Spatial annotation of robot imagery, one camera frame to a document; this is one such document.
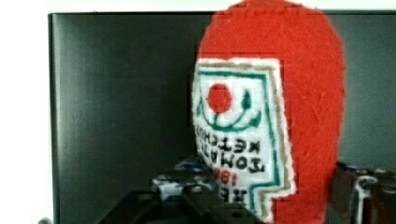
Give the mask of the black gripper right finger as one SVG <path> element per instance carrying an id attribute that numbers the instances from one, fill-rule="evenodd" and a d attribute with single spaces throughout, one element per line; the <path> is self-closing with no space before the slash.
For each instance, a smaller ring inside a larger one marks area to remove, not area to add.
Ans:
<path id="1" fill-rule="evenodd" d="M 330 207 L 343 224 L 396 224 L 395 173 L 337 162 Z"/>

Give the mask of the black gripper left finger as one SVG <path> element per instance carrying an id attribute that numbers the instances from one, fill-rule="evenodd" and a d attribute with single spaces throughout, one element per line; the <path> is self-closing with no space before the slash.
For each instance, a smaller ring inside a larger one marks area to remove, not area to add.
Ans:
<path id="1" fill-rule="evenodd" d="M 263 224 L 218 189 L 203 160 L 189 157 L 151 179 L 149 189 L 127 194 L 98 224 Z"/>

